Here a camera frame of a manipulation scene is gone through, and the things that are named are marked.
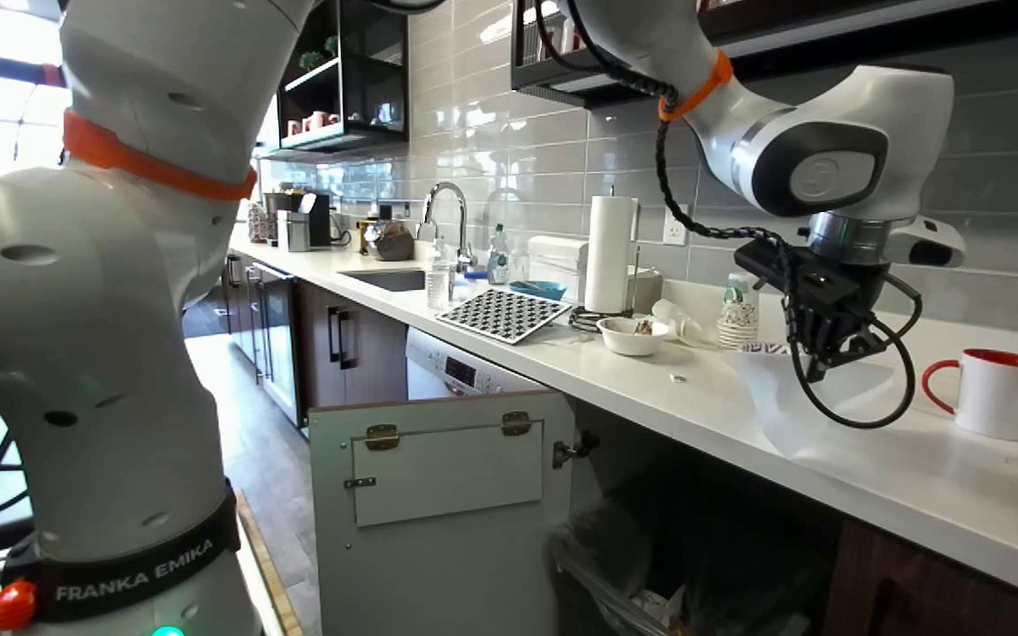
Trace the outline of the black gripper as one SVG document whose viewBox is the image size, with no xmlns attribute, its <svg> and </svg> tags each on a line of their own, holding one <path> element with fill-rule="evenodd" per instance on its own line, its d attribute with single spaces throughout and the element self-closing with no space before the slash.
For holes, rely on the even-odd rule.
<svg viewBox="0 0 1018 636">
<path fill-rule="evenodd" d="M 827 378 L 817 352 L 852 363 L 886 346 L 874 313 L 886 279 L 885 264 L 841 264 L 810 248 L 793 248 L 772 231 L 750 231 L 734 264 L 785 297 L 785 327 L 806 381 Z"/>
</svg>

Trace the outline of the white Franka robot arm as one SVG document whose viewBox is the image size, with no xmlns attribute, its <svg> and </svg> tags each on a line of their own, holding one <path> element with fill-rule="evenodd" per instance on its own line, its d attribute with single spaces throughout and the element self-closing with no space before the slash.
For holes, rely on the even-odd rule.
<svg viewBox="0 0 1018 636">
<path fill-rule="evenodd" d="M 69 0 L 64 154 L 0 173 L 0 417 L 31 544 L 0 636 L 259 636 L 213 394 L 179 334 L 248 198 L 250 140 L 318 0 Z M 602 65 L 688 122 L 763 214 L 739 259 L 779 287 L 804 374 L 890 346 L 874 304 L 932 248 L 919 192 L 956 86 L 864 65 L 810 103 L 750 90 L 695 0 L 559 0 Z"/>
</svg>

